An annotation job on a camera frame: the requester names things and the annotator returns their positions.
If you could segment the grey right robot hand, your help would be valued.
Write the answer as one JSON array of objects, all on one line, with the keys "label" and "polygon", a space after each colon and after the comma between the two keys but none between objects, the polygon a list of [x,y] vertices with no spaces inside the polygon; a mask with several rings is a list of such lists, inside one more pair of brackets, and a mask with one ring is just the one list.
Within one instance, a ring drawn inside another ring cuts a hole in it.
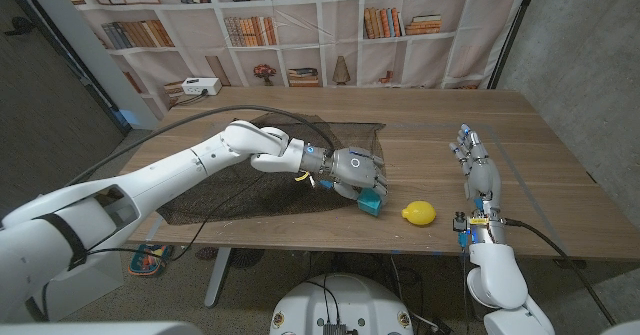
[{"label": "grey right robot hand", "polygon": [[457,213],[455,231],[470,235],[470,244],[506,245],[504,223],[500,216],[502,181],[499,170],[489,156],[476,131],[462,124],[455,143],[449,148],[466,177],[465,198],[471,206],[469,214]]}]

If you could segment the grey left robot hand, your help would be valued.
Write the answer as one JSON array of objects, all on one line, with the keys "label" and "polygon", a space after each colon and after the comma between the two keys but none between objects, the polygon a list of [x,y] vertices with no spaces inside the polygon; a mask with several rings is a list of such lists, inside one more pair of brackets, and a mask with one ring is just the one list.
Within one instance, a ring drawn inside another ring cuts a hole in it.
[{"label": "grey left robot hand", "polygon": [[335,192],[354,200],[360,210],[378,216],[388,196],[383,165],[382,158],[363,148],[348,147],[330,152],[307,146],[301,157],[300,170],[330,177]]}]

